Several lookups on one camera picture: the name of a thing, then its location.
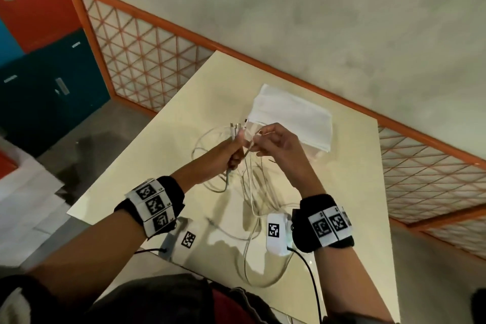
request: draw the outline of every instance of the tabletop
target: tabletop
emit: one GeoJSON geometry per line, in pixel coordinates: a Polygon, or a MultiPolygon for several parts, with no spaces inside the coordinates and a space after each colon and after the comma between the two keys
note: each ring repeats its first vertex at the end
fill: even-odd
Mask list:
{"type": "MultiPolygon", "coordinates": [[[[171,174],[188,163],[204,133],[243,122],[264,83],[322,106],[332,114],[331,152],[312,165],[326,191],[346,209],[353,223],[355,250],[394,320],[399,321],[376,119],[221,52],[211,56],[68,214],[94,224],[112,213],[133,187],[148,178],[171,174]]],[[[215,138],[210,137],[204,139],[205,146],[216,145],[211,143],[215,138]]],[[[281,203],[298,203],[298,192],[278,167],[268,160],[264,160],[263,166],[281,203]]],[[[186,194],[181,216],[197,223],[201,233],[189,256],[174,263],[228,287],[243,287],[262,297],[271,307],[303,322],[317,322],[313,285],[298,257],[290,260],[276,284],[268,288],[254,287],[274,281],[286,261],[266,251],[265,233],[251,241],[246,256],[248,278],[254,286],[242,279],[244,239],[251,232],[254,219],[243,201],[237,175],[231,178],[228,188],[227,192],[217,194],[197,185],[186,194]]],[[[158,248],[163,240],[164,235],[155,236],[143,248],[158,248]]],[[[311,261],[317,280],[312,254],[305,257],[311,261]]]]}

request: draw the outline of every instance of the blue cabinet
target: blue cabinet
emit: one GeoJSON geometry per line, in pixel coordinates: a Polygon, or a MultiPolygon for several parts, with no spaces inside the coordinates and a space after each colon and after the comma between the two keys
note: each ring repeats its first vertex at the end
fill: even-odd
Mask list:
{"type": "Polygon", "coordinates": [[[33,156],[108,100],[82,30],[0,68],[0,128],[33,156]]]}

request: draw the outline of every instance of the wristband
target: wristband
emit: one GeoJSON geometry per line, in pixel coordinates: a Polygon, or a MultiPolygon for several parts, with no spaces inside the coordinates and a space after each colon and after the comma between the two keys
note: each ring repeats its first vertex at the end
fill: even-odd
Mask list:
{"type": "Polygon", "coordinates": [[[168,176],[146,180],[125,195],[114,211],[125,210],[143,227],[147,238],[170,232],[184,208],[184,192],[168,176]]]}
{"type": "Polygon", "coordinates": [[[304,253],[320,247],[342,249],[354,246],[352,226],[344,209],[327,194],[301,200],[292,212],[292,238],[304,253]]]}

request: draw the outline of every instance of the black cable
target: black cable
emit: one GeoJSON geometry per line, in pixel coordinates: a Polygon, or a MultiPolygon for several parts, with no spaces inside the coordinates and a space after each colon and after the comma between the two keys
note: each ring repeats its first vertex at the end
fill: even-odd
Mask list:
{"type": "Polygon", "coordinates": [[[322,323],[321,305],[319,303],[319,295],[317,294],[317,286],[315,285],[314,276],[312,275],[312,272],[311,272],[311,267],[307,264],[307,261],[305,261],[304,257],[299,252],[297,252],[294,249],[291,249],[290,247],[287,247],[287,250],[292,251],[293,253],[296,253],[297,255],[299,255],[299,257],[304,262],[305,266],[307,266],[307,269],[309,269],[309,274],[311,275],[311,278],[312,278],[312,284],[314,285],[315,299],[317,300],[317,310],[319,311],[319,323],[322,323]]]}
{"type": "Polygon", "coordinates": [[[138,250],[138,251],[134,252],[133,255],[135,255],[136,253],[148,253],[150,251],[160,251],[160,252],[166,253],[167,252],[167,249],[146,249],[146,250],[138,250]]]}

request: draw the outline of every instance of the white cloth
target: white cloth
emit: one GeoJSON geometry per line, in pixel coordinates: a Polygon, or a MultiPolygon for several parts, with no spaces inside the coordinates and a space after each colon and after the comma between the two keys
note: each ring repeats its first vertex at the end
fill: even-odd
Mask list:
{"type": "Polygon", "coordinates": [[[331,151],[331,113],[267,84],[263,85],[253,100],[248,121],[262,125],[278,122],[295,133],[303,144],[331,151]]]}

